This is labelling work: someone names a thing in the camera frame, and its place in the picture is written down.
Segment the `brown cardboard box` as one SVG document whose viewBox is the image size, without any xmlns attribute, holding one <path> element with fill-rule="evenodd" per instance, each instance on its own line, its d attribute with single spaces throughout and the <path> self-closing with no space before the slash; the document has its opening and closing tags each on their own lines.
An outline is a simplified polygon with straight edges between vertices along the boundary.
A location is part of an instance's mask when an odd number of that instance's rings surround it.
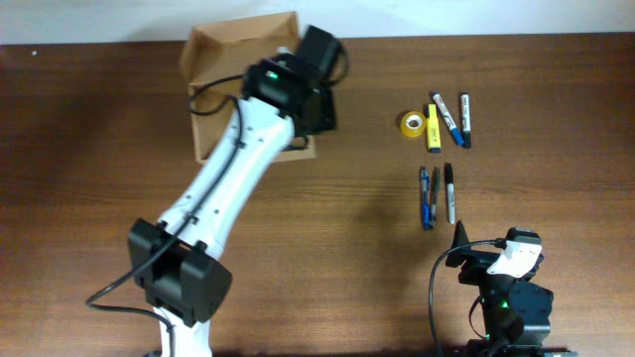
<svg viewBox="0 0 635 357">
<path fill-rule="evenodd" d="M 180 57 L 180 69 L 188 83 L 188 93 L 215 80 L 242 74 L 260 59 L 278 53 L 279 48 L 294 48 L 300 40 L 296 12 L 285 12 L 244 19 L 194 26 Z M 194 109 L 211 111 L 226 94 L 239 96 L 240 80 L 231 80 L 207 89 L 193 102 Z M 218 113 L 201 116 L 191 114 L 194 156 L 205 164 L 220 140 L 232 116 L 231 101 Z M 314 137 L 309 136 L 309 147 L 304 150 L 281 153 L 274 162 L 315 159 L 317 150 Z"/>
</svg>

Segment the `yellow highlighter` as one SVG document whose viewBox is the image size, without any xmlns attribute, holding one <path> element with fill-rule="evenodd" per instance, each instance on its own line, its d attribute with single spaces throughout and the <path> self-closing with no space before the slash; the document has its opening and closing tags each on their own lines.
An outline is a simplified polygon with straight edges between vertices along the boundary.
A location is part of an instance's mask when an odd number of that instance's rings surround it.
<svg viewBox="0 0 635 357">
<path fill-rule="evenodd" d="M 428 149 L 431 153 L 439 153 L 441 151 L 442 145 L 436 105 L 429 104 L 427 113 Z"/>
</svg>

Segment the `blue capped whiteboard marker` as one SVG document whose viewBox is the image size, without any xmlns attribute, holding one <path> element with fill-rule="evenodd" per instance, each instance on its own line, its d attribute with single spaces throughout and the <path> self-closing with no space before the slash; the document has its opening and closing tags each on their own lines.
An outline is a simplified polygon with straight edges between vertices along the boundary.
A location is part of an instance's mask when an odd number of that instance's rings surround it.
<svg viewBox="0 0 635 357">
<path fill-rule="evenodd" d="M 454 140 L 454 142 L 458 145 L 458 146 L 463 146 L 464 145 L 464 140 L 463 137 L 460 134 L 460 131 L 458 129 L 458 127 L 456 126 L 451 114 L 449 113 L 445 102 L 443 100 L 443 98 L 441 97 L 441 95 L 438 92 L 434 92 L 432 95 L 432 100 L 435 103 L 435 105 L 438 107 L 439 111 L 442 114 L 443 120 Z"/>
</svg>

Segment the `yellow tape roll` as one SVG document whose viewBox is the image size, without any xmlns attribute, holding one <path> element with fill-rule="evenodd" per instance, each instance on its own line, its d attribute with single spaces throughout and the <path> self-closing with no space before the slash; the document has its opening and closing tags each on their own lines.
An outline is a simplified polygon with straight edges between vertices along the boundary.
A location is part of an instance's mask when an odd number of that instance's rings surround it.
<svg viewBox="0 0 635 357">
<path fill-rule="evenodd" d="M 422 112 L 410 111 L 402 116 L 400 131 L 406 137 L 417 138 L 423 135 L 426 124 L 426 117 Z"/>
</svg>

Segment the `black capped whiteboard marker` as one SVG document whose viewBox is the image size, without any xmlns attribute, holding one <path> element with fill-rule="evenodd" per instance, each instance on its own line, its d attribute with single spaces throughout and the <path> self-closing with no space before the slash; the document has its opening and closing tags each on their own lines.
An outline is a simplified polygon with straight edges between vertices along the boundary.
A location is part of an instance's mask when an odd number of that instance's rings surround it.
<svg viewBox="0 0 635 357">
<path fill-rule="evenodd" d="M 471 126 L 470 126 L 470 101 L 467 93 L 462 93 L 460 96 L 461 103 L 461 119 L 462 119 L 462 133 L 463 133 L 463 146 L 466 149 L 471 148 Z"/>
</svg>

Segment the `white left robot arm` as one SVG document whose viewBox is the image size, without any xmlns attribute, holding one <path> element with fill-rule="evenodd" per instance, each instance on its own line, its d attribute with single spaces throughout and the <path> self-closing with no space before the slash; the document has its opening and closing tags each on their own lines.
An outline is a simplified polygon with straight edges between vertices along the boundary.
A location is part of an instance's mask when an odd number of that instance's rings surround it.
<svg viewBox="0 0 635 357">
<path fill-rule="evenodd" d="M 219 261 L 230 230 L 271 164 L 298 149 L 294 139 L 335 128 L 331 75 L 346 58 L 339 39 L 310 26 L 294 51 L 249 65 L 206 164 L 157 222 L 131 227 L 134 281 L 164 327 L 158 355 L 211 355 L 210 320 L 232 283 Z"/>
</svg>

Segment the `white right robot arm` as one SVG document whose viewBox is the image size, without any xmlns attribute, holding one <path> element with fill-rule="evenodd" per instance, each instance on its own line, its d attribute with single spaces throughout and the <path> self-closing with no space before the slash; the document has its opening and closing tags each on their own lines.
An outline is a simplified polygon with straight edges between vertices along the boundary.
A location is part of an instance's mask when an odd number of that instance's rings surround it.
<svg viewBox="0 0 635 357">
<path fill-rule="evenodd" d="M 493 240 L 498 253 L 480 251 L 468 240 L 463 224 L 455 224 L 445 264 L 460 268 L 458 281 L 479 290 L 473 307 L 480 307 L 485 333 L 467 342 L 459 356 L 567 357 L 576 351 L 547 348 L 555 295 L 532 282 L 544 260 L 542 239 L 533 230 L 512 227 Z"/>
</svg>

